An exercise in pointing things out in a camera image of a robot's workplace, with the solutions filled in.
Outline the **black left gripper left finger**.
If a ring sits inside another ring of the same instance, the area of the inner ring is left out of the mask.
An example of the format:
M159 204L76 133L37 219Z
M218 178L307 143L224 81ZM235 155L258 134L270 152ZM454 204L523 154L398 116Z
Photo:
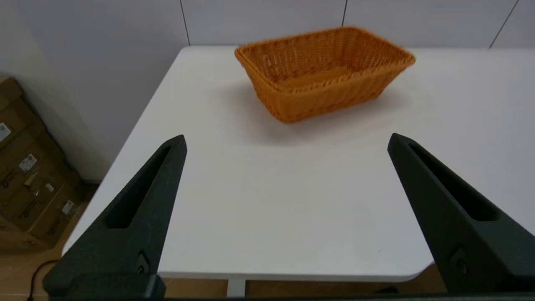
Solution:
M187 146L164 142L43 279L51 300L163 300L158 276Z

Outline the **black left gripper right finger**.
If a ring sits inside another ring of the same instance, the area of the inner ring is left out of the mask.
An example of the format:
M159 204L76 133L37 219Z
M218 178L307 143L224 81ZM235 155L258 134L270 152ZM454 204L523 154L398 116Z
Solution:
M529 231L413 139L387 151L449 292L534 293Z

